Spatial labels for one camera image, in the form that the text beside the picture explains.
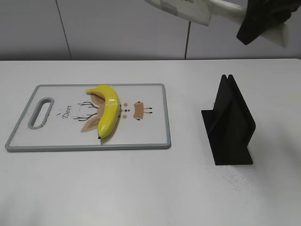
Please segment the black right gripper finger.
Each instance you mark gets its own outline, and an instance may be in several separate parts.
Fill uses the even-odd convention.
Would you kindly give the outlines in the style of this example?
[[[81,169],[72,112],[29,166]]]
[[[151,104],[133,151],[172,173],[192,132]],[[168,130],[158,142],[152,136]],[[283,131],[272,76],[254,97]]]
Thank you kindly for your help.
[[[298,8],[298,0],[249,0],[237,39],[250,44],[267,30],[283,25]]]

